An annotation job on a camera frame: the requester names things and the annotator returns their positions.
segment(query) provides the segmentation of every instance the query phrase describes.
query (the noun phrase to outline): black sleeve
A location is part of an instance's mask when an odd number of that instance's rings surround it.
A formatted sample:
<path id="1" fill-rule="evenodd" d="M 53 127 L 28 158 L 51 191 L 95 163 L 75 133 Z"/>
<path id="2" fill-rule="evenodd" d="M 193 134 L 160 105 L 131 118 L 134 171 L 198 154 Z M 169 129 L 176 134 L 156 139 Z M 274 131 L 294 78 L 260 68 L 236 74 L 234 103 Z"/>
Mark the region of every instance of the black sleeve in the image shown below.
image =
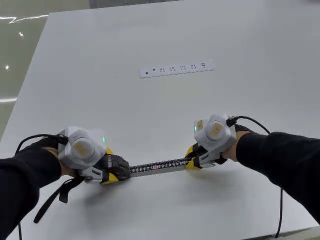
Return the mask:
<path id="1" fill-rule="evenodd" d="M 14 230 L 38 202 L 39 189 L 61 176 L 56 157 L 29 147 L 15 157 L 0 159 L 0 240 Z"/>
<path id="2" fill-rule="evenodd" d="M 301 203 L 320 223 L 320 140 L 273 132 L 239 139 L 236 158 Z"/>

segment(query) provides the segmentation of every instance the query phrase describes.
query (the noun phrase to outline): power strip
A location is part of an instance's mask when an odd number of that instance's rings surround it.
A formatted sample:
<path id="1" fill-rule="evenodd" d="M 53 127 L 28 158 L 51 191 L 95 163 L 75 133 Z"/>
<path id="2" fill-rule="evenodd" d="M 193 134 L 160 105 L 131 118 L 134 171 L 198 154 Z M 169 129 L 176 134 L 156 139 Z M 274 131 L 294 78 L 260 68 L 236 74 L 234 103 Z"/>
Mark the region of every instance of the power strip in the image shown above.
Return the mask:
<path id="1" fill-rule="evenodd" d="M 142 68 L 139 70 L 139 77 L 144 78 L 153 78 L 166 75 L 175 75 L 175 74 L 187 74 L 187 73 L 196 73 L 203 71 L 212 71 L 215 70 L 215 66 L 212 60 L 194 62 L 190 64 L 172 64 L 168 66 L 158 66 L 150 68 Z"/>

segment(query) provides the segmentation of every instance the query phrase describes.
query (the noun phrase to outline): reflective floor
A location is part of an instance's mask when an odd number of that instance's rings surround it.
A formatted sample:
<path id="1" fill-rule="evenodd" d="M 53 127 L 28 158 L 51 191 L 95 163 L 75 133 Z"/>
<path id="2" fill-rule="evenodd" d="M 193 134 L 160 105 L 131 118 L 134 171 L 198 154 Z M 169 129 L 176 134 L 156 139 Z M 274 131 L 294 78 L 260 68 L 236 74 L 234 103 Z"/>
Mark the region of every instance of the reflective floor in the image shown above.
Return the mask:
<path id="1" fill-rule="evenodd" d="M 89 8 L 88 0 L 0 0 L 0 138 L 48 14 Z"/>

